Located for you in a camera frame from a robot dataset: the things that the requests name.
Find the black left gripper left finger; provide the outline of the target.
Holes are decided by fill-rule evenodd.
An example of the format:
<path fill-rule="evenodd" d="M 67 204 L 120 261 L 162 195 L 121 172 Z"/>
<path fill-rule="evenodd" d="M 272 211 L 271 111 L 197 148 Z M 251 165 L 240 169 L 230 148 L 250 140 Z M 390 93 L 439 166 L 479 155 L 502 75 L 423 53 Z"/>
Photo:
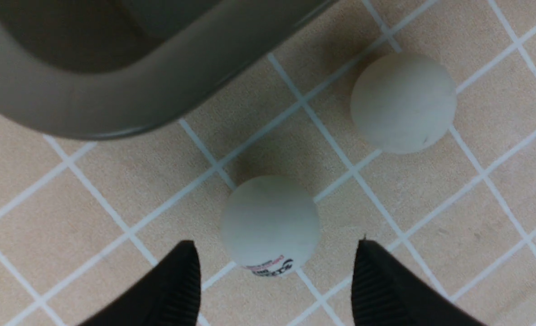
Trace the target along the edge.
<path fill-rule="evenodd" d="M 195 326 L 201 294 L 197 248 L 192 240 L 183 240 L 135 285 L 81 325 Z"/>

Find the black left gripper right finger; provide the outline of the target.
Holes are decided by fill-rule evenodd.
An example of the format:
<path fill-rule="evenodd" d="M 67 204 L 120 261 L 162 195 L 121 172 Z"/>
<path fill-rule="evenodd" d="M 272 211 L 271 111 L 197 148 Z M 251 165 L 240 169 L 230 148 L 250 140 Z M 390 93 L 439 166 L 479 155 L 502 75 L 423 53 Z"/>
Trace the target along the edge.
<path fill-rule="evenodd" d="M 480 326 L 373 240 L 359 241 L 351 285 L 357 326 Z"/>

